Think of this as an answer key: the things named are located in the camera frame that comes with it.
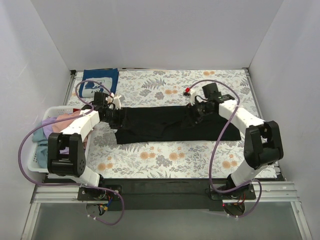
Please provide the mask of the black t shirt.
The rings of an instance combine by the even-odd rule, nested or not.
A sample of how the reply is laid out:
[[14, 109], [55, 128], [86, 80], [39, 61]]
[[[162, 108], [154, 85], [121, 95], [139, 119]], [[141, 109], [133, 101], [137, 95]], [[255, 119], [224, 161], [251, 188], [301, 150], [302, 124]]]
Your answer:
[[116, 131], [119, 145], [144, 142], [216, 141], [227, 120], [216, 113], [188, 125], [185, 106], [126, 107], [124, 128]]

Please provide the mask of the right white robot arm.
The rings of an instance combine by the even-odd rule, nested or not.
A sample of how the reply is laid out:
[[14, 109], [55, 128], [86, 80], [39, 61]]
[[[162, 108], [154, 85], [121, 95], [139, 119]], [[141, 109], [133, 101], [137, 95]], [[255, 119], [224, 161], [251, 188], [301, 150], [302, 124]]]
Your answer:
[[224, 188], [216, 188], [210, 182], [215, 192], [237, 199], [245, 192], [244, 187], [251, 184], [261, 171], [283, 158], [279, 125], [275, 121], [265, 121], [254, 116], [229, 94], [215, 93], [203, 101], [197, 100], [194, 91], [188, 95], [187, 109], [191, 123], [198, 124], [202, 117], [218, 114], [227, 120], [218, 136], [219, 141], [229, 125], [235, 126], [244, 135], [244, 161], [228, 176]]

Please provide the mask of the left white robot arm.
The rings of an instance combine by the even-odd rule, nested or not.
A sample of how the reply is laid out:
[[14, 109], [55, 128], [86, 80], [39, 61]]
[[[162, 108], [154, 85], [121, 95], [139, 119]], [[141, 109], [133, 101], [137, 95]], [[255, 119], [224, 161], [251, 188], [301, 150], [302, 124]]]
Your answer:
[[89, 194], [95, 200], [103, 199], [107, 193], [106, 187], [99, 183], [100, 175], [86, 165], [84, 141], [100, 122], [108, 123], [112, 129], [123, 128], [126, 115], [124, 108], [83, 106], [77, 118], [68, 127], [59, 133], [50, 134], [48, 172], [60, 177], [69, 177], [80, 185], [90, 186]]

